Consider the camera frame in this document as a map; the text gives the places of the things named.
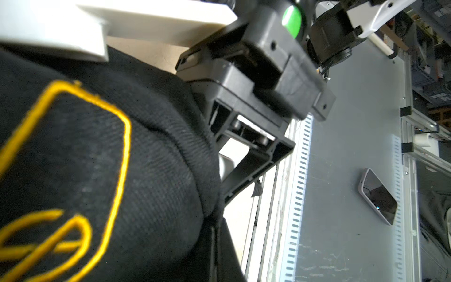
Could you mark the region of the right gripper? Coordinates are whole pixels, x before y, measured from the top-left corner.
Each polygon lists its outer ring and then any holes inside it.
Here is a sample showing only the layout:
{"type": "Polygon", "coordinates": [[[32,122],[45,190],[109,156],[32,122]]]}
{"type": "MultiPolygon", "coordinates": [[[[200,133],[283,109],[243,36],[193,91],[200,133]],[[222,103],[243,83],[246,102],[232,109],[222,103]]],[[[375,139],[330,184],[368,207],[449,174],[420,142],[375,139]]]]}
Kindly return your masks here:
{"type": "Polygon", "coordinates": [[[249,148],[223,179],[226,203],[295,148],[293,119],[324,121],[335,95],[300,40],[298,5],[258,5],[184,52],[176,74],[188,83],[218,148],[230,139],[249,148]]]}

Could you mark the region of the white hair dryer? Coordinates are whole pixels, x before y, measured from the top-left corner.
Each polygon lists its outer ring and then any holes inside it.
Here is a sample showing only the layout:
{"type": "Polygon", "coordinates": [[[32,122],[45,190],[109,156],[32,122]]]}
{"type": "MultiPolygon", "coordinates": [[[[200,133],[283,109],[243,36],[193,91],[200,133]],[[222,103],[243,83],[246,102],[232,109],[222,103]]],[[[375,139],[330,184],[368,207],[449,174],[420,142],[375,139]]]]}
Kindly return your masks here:
{"type": "Polygon", "coordinates": [[[223,182],[225,178],[234,170],[235,164],[232,159],[222,154],[218,155],[218,161],[219,161],[219,175],[221,181],[223,182]]]}

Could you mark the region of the black bag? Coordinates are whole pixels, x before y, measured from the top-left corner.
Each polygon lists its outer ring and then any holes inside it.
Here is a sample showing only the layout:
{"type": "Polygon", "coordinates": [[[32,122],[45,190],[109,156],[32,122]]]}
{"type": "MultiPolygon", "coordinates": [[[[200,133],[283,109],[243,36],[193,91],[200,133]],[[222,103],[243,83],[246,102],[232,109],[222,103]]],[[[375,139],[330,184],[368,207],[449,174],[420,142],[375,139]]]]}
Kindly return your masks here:
{"type": "Polygon", "coordinates": [[[1,48],[3,282],[242,282],[186,83],[1,48]]]}

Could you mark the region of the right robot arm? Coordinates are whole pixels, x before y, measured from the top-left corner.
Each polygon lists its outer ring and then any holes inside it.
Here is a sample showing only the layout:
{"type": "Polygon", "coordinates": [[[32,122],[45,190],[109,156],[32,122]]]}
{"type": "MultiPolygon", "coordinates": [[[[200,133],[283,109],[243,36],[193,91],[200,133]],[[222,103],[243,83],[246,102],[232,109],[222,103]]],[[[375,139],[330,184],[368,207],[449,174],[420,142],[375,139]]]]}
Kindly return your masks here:
{"type": "Polygon", "coordinates": [[[325,75],[409,1],[256,1],[238,18],[181,54],[188,83],[218,148],[249,148],[222,181],[226,203],[287,157],[290,122],[324,121],[335,102],[325,75]]]}

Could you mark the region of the smartphone on grey surface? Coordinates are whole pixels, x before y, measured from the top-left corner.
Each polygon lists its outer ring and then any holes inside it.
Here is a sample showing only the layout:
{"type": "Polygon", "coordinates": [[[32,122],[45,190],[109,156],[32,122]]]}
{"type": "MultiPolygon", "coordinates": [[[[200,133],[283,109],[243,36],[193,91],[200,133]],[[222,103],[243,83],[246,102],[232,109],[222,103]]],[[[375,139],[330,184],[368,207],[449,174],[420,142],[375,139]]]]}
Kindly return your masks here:
{"type": "Polygon", "coordinates": [[[358,182],[358,192],[387,225],[393,225],[398,202],[372,169],[364,170],[358,182]]]}

